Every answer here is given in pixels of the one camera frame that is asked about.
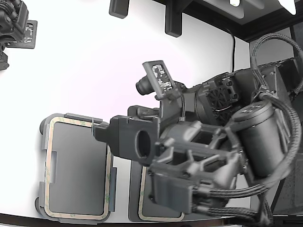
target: light fixture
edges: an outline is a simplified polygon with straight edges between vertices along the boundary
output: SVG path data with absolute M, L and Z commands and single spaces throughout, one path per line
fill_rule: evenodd
M 229 0 L 232 6 L 238 7 L 240 5 L 240 0 Z
M 283 6 L 292 15 L 295 15 L 297 13 L 297 10 L 295 9 L 294 0 L 279 0 L 279 2 L 281 6 Z

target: white backdrop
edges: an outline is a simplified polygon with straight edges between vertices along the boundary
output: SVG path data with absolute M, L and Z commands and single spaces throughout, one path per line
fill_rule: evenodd
M 26 0 L 29 19 L 38 20 L 36 48 L 6 49 L 10 67 L 0 72 L 0 213 L 41 217 L 34 200 L 44 179 L 38 129 L 45 117 L 74 113 L 109 122 L 131 105 L 157 107 L 154 95 L 135 89 L 145 61 L 164 60 L 187 87 L 231 69 L 229 34 L 184 15 L 183 35 L 174 38 L 164 33 L 163 5 L 131 0 L 128 17 L 119 19 L 108 14 L 109 2 Z M 249 44 L 239 39 L 235 65 L 250 66 Z M 108 222 L 127 222 L 130 161 L 115 158 L 114 166 L 116 212 Z

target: shelf bracket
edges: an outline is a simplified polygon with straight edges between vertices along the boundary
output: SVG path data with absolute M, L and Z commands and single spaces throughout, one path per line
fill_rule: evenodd
M 182 12 L 193 0 L 167 0 L 165 33 L 173 37 L 182 35 Z
M 128 14 L 128 8 L 129 0 L 110 0 L 109 14 L 123 19 Z

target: cable bundle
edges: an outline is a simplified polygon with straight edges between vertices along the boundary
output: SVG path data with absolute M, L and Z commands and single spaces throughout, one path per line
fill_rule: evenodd
M 13 21 L 18 19 L 18 14 L 12 4 L 5 0 L 0 0 L 0 9 L 2 9 Z
M 291 38 L 281 35 L 281 34 L 268 34 L 261 37 L 253 47 L 253 50 L 250 55 L 252 72 L 255 79 L 255 84 L 258 88 L 261 86 L 268 89 L 268 84 L 263 78 L 260 69 L 258 68 L 256 55 L 259 47 L 266 41 L 271 39 L 279 39 L 283 40 L 289 44 L 291 44 L 299 53 L 299 56 L 303 60 L 303 51 L 299 47 L 299 45 L 292 40 Z M 303 80 L 300 84 L 294 89 L 294 93 L 298 95 L 303 91 Z M 279 99 L 273 97 L 270 93 L 261 93 L 259 95 L 261 100 L 270 101 L 273 106 L 282 110 L 288 126 L 291 131 L 291 139 L 287 146 L 287 154 L 278 167 L 275 169 L 273 174 L 268 176 L 262 181 L 262 184 L 257 184 L 253 187 L 248 187 L 245 189 L 236 189 L 236 190 L 219 190 L 213 189 L 209 192 L 210 198 L 221 198 L 221 199 L 233 199 L 233 198 L 245 198 L 252 195 L 258 195 L 260 200 L 259 210 L 254 211 L 247 208 L 210 208 L 207 212 L 208 215 L 219 215 L 219 216 L 234 216 L 239 219 L 240 223 L 243 224 L 243 221 L 247 221 L 245 223 L 246 226 L 258 226 L 258 227 L 268 227 L 272 226 L 273 216 L 272 212 L 269 208 L 269 205 L 266 201 L 266 193 L 269 188 L 271 188 L 277 181 L 282 180 L 285 177 L 285 172 L 287 172 L 289 166 L 292 164 L 296 153 L 299 150 L 300 142 L 301 142 L 301 124 L 299 117 L 296 111 L 291 108 L 289 105 L 283 103 Z

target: tray rim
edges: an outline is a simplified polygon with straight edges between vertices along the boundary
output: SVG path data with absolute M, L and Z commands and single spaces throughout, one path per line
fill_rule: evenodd
M 52 212 L 49 209 L 49 190 L 50 190 L 50 171 L 51 171 L 51 158 L 52 158 L 52 146 L 53 146 L 53 130 L 54 125 L 57 122 L 73 124 L 84 127 L 92 127 L 91 122 L 80 121 L 66 117 L 54 117 L 49 123 L 48 133 L 48 145 L 46 149 L 46 162 L 45 162 L 45 206 L 44 210 L 46 214 L 53 218 L 71 218 L 71 219 L 85 219 L 85 220 L 103 220 L 109 213 L 109 186 L 110 186 L 110 170 L 111 170 L 111 151 L 107 145 L 107 158 L 106 158 L 106 177 L 105 177 L 105 190 L 104 190 L 104 212 L 101 215 L 81 215 L 81 214 L 68 214 Z

